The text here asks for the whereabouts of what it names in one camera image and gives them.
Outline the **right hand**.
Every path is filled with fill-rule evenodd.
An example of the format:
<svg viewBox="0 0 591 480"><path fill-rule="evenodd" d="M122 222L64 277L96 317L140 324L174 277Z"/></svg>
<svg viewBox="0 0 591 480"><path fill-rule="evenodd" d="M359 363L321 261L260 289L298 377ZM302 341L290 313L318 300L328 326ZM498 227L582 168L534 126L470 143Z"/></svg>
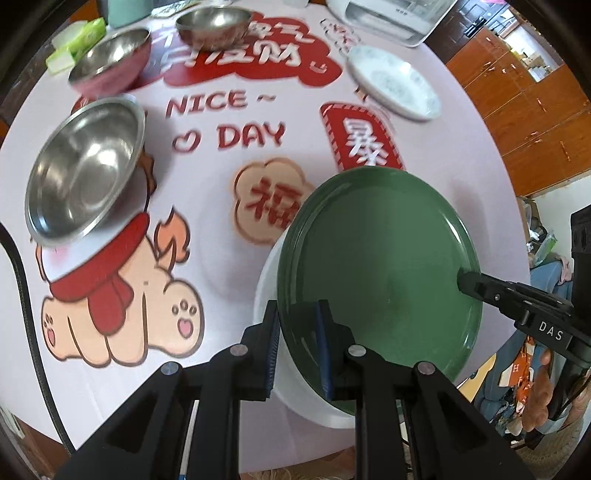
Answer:
<svg viewBox="0 0 591 480"><path fill-rule="evenodd" d="M549 418L548 405L553 396L553 384L550 380L549 367L553 359L552 352L546 350L541 357L533 387L522 415L522 427L526 433L541 427Z"/></svg>

